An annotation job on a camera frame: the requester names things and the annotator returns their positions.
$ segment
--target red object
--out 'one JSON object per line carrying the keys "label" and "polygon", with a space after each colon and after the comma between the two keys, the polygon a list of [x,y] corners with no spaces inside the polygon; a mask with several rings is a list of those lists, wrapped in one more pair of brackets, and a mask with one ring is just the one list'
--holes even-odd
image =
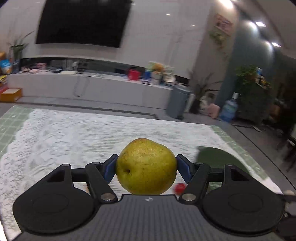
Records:
{"label": "red object", "polygon": [[46,70],[46,63],[37,63],[36,66],[40,70]]}
{"label": "red object", "polygon": [[185,184],[185,183],[178,183],[178,184],[176,184],[176,185],[174,186],[174,193],[175,193],[176,195],[180,196],[180,194],[181,194],[182,192],[184,192],[185,188],[186,188],[186,184]]}
{"label": "red object", "polygon": [[8,84],[7,83],[5,83],[3,85],[0,85],[0,94],[2,94],[6,90],[8,90]]}
{"label": "red object", "polygon": [[128,70],[128,79],[132,81],[137,81],[139,80],[140,77],[140,72],[136,71],[134,69],[129,69]]}

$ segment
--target orange box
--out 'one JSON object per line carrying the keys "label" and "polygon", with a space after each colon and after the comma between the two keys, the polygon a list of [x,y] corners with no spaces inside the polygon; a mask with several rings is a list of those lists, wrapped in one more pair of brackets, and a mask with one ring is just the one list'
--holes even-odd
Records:
{"label": "orange box", "polygon": [[6,91],[8,89],[8,85],[4,84],[4,85],[0,85],[0,95]]}
{"label": "orange box", "polygon": [[10,88],[4,91],[0,95],[1,102],[16,102],[22,97],[22,89],[20,88]]}

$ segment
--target dark green object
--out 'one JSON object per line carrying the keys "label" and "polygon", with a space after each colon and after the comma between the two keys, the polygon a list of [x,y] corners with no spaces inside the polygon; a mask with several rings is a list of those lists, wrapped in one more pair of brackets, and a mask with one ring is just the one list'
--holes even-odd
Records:
{"label": "dark green object", "polygon": [[246,167],[233,155],[214,147],[202,149],[197,156],[196,162],[206,163],[211,168],[224,168],[225,164],[233,164],[249,174]]}
{"label": "dark green object", "polygon": [[269,108],[273,96],[269,89],[263,89],[255,82],[249,84],[245,95],[238,98],[237,117],[250,120],[258,125],[268,116]]}

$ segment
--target hanging plant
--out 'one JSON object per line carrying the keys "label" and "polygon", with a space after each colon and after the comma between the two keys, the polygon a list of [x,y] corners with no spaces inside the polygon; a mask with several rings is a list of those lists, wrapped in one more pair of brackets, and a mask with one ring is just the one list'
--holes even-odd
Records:
{"label": "hanging plant", "polygon": [[219,33],[216,31],[211,31],[210,37],[211,37],[211,39],[214,40],[215,44],[217,44],[219,46],[219,49],[224,48],[224,42],[226,40],[226,37],[222,33]]}

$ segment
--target floor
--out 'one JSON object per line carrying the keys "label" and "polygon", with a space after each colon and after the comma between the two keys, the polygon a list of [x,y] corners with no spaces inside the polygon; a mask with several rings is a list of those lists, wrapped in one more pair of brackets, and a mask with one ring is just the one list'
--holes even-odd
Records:
{"label": "floor", "polygon": [[[279,137],[267,128],[258,132],[250,125],[229,123],[214,120],[205,115],[184,114],[183,120],[177,120],[166,115],[165,110],[134,105],[113,104],[73,99],[22,97],[18,103],[24,107],[46,108],[53,110],[65,110],[76,112],[90,112],[107,115],[120,115],[138,118],[155,118],[167,121],[183,121],[221,127],[230,137],[241,145],[262,166],[269,177],[279,186],[282,191],[296,191],[296,165],[289,172],[286,171],[289,163],[283,162],[282,157],[285,148],[278,152],[276,145]],[[0,116],[2,116],[14,104],[0,103]]]}

